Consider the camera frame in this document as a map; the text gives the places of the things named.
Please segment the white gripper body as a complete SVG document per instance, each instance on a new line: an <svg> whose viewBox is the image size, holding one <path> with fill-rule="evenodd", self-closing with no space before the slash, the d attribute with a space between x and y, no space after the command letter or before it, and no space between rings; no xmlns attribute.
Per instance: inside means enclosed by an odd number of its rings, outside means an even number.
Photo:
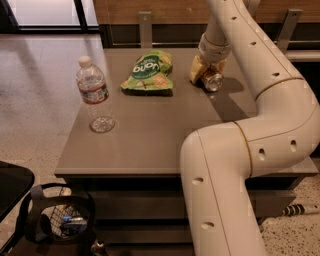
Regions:
<svg viewBox="0 0 320 256"><path fill-rule="evenodd" d="M202 61L217 63L227 58L231 48L229 45L215 45L206 38L206 34L203 34L198 45L198 52Z"/></svg>

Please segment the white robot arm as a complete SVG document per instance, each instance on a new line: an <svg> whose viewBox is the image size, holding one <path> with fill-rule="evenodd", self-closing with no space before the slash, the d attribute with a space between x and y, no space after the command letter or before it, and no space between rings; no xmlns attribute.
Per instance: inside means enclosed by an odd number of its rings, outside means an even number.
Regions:
<svg viewBox="0 0 320 256"><path fill-rule="evenodd" d="M243 0L206 1L215 21L202 41L226 38L257 114L201 128L182 145L180 173L194 251L267 256L245 181L289 168L316 149L319 103Z"/></svg>

